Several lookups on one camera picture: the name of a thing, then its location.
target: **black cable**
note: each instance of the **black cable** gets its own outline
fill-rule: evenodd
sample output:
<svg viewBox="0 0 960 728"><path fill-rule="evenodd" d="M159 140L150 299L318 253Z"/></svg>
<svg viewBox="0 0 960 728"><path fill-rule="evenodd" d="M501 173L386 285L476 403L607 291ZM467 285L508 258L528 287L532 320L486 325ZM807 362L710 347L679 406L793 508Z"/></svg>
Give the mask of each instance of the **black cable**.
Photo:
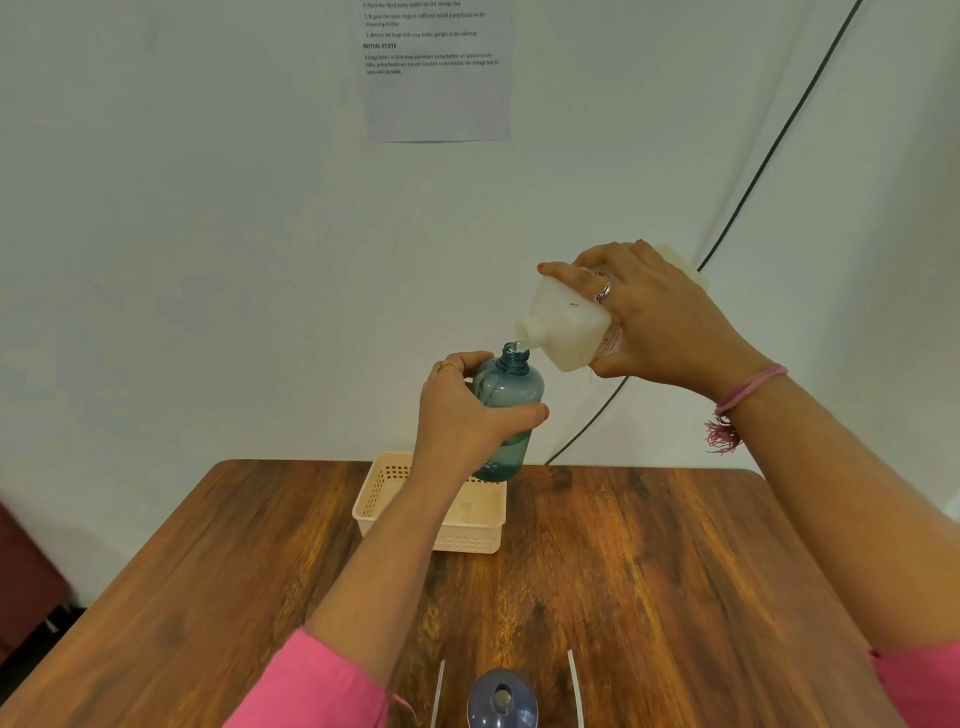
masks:
<svg viewBox="0 0 960 728"><path fill-rule="evenodd" d="M740 202L736 204L736 207L733 209L733 213L730 216L730 220L727 221L727 225L724 226L723 230L720 232L719 237L713 247L710 248L706 257L701 261L700 265L697 266L697 273L700 273L707 267L707 264L710 262L710 259L713 257L713 254L717 252L717 248L720 247L720 244L724 241L724 238L727 237L727 233L730 231L730 228L733 227L733 223L736 221L737 216L740 214L740 210L743 209L743 206L746 204L748 198L750 197L751 192L754 191L756 183L759 181L760 177L763 175L763 171L767 168L767 164L770 162L770 159L773 157L774 153L777 151L777 148L780 146L780 143L783 141L783 138L786 136L786 133L790 130L790 126L793 124L794 119L797 118L797 114L800 113L800 109L804 107L807 97L810 95L810 92L813 91L813 88L817 85L817 82L820 81L820 76L824 72L824 69L827 67L827 64L830 61L830 57L833 55L833 51L836 50L837 46L840 44L840 40L843 38L844 34L847 32L847 28L850 26L853 17L856 15L856 12L860 10L860 6L863 4L863 0L856 0L853 3L853 7L850 12L847 13L847 19L843 21L843 25L840 26L840 30L837 31L837 35L834 37L833 42L830 44L830 47L827 49L827 54L824 55L823 60L820 61L820 65L817 66L817 72L813 74L813 78L810 79L810 83L806 85L804 89L804 94L800 97L800 101L797 102L797 106L793 108L793 111L790 113L790 116L787 118L786 123L783 125L783 128L780 129L780 133L777 134L777 138L774 139L774 143L771 145L770 149L767 151L766 156L763 158L763 162L760 163L760 166L756 169L754 178L750 180L750 184L747 185L746 191L743 193L743 196L740 198ZM627 383L629 376L624 376L620 380L620 383L616 386L616 389L613 390L607 401L603 403L603 406L597 410L597 413L590 418L590 421L583 426L583 428L575 434L570 441L564 445L562 448L557 450L553 455L550 456L550 459L547 460L544 465L549 465L558 457L560 457L564 451L573 445L580 438L584 432L586 432L589 427L596 422L597 418L604 413L604 410L610 406L610 403L613 401L620 390L623 389L624 385Z"/></svg>

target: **beige storage basket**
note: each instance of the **beige storage basket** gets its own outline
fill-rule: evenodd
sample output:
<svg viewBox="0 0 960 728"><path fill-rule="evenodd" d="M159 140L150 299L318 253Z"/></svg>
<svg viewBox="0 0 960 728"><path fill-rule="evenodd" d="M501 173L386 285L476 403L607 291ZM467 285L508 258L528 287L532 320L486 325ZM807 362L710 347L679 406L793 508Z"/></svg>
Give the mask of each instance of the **beige storage basket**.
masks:
<svg viewBox="0 0 960 728"><path fill-rule="evenodd" d="M353 517L364 536L410 474L413 455L384 452L371 465ZM500 532L507 522L507 484L487 483L472 477L460 489L446 512L434 550L496 553Z"/></svg>

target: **ring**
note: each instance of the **ring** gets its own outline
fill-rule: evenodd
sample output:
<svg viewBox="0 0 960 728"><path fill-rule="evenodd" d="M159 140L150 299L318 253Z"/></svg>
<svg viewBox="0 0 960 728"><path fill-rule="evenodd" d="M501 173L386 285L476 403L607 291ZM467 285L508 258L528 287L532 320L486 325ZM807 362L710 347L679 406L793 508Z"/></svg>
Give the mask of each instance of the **ring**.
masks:
<svg viewBox="0 0 960 728"><path fill-rule="evenodd" d="M603 290L593 297L596 303L602 303L603 300L610 295L611 283L613 283L613 281L607 280L607 285L603 287Z"/></svg>

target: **pink sleeve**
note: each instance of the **pink sleeve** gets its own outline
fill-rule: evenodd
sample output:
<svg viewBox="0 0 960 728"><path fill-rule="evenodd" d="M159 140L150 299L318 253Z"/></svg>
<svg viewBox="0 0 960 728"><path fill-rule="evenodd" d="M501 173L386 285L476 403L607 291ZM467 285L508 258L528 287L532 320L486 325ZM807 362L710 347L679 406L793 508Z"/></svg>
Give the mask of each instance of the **pink sleeve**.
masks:
<svg viewBox="0 0 960 728"><path fill-rule="evenodd" d="M224 728L382 728L386 723L383 689L298 629Z"/></svg>
<svg viewBox="0 0 960 728"><path fill-rule="evenodd" d="M960 720L960 643L873 653L876 675L910 728L948 728Z"/></svg>

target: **thread bracelet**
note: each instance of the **thread bracelet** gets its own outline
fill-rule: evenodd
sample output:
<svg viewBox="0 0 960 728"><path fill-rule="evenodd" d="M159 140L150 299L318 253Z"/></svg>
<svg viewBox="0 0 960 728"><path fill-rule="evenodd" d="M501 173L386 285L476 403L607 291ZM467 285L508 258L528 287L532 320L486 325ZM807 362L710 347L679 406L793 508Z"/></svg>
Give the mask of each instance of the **thread bracelet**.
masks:
<svg viewBox="0 0 960 728"><path fill-rule="evenodd" d="M782 364L771 364L742 384L737 384L723 399L717 402L717 406L713 410L713 421L706 423L707 444L713 448L711 452L726 455L728 452L736 450L737 446L743 441L740 439L740 433L736 431L736 427L727 417L727 413L772 378L785 375L788 371Z"/></svg>

